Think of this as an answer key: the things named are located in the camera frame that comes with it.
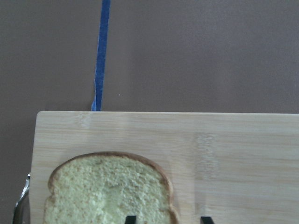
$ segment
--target bread slice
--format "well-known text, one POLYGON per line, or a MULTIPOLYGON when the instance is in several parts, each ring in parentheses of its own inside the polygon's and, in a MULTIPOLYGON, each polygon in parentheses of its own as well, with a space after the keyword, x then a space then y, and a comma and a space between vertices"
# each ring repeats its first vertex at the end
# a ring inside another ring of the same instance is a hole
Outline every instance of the bread slice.
POLYGON ((135 154, 77 156, 50 176, 44 224, 178 224, 173 188, 161 167, 135 154))

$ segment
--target light wood surface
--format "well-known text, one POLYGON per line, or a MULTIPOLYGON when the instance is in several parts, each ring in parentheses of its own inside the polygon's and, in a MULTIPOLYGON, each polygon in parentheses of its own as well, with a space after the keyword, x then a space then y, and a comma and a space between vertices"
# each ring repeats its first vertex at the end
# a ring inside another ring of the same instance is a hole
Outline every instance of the light wood surface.
POLYGON ((80 154, 124 151, 161 165, 182 224, 299 220, 299 115, 40 112, 30 185, 31 223, 43 221, 55 167, 80 154))

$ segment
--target bread crust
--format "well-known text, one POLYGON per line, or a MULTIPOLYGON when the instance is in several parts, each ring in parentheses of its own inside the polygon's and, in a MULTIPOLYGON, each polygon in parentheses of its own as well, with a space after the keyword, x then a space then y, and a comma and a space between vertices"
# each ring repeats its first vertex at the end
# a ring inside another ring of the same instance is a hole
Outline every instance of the bread crust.
POLYGON ((168 196, 168 202, 169 202, 169 214, 171 217, 171 223, 172 224, 179 224, 179 218, 178 218, 178 213, 175 210, 175 208, 173 207, 173 186, 172 183, 170 181, 170 179, 168 178, 168 176, 166 175, 165 171, 163 170, 163 168, 161 166, 159 166, 158 164, 156 164, 155 162, 153 162, 152 160, 149 160, 143 156, 140 155, 136 155, 133 153, 124 153, 124 152, 117 152, 117 151, 105 151, 105 152, 96 152, 96 153, 89 153, 89 154, 83 154, 83 155, 79 155, 79 156, 75 156, 73 158, 71 158, 70 160, 62 163, 61 165, 59 165, 58 167, 56 167, 53 172, 51 173, 50 177, 49 177, 49 181, 48 181, 48 188, 51 192, 51 194, 53 194, 53 182, 54 182, 54 176, 56 174, 56 172, 63 167, 65 164, 78 159, 78 158, 86 158, 86 157, 93 157, 93 156, 117 156, 117 157, 122 157, 122 158, 130 158, 132 160, 136 160, 139 161, 145 165, 148 165, 150 167, 152 167, 154 170, 156 170, 161 176, 162 179, 160 180, 160 182, 162 184, 164 184, 169 192, 169 196, 168 196))

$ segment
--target blue tape strip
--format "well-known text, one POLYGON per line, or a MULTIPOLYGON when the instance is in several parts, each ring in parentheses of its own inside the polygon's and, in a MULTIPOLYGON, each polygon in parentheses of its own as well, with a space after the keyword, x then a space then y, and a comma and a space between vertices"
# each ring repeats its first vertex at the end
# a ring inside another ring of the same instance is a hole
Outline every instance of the blue tape strip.
POLYGON ((95 94, 94 94, 94 100, 92 104, 92 111, 101 111, 101 107, 102 107, 102 94, 103 94, 103 84, 104 84, 109 12, 110 12, 110 0, 103 0, 101 21, 100 21, 99 42, 98 42, 97 64, 95 68, 95 79, 94 79, 95 94))

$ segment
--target dark gray background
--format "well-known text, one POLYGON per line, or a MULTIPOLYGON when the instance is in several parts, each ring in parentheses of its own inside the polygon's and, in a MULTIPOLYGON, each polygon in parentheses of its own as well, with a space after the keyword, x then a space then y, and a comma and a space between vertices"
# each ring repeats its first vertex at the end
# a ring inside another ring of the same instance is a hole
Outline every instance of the dark gray background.
MULTIPOLYGON (((0 218, 30 171, 42 110, 90 110, 101 1, 0 2, 0 218)), ((299 108, 299 1, 118 0, 105 111, 299 108)))

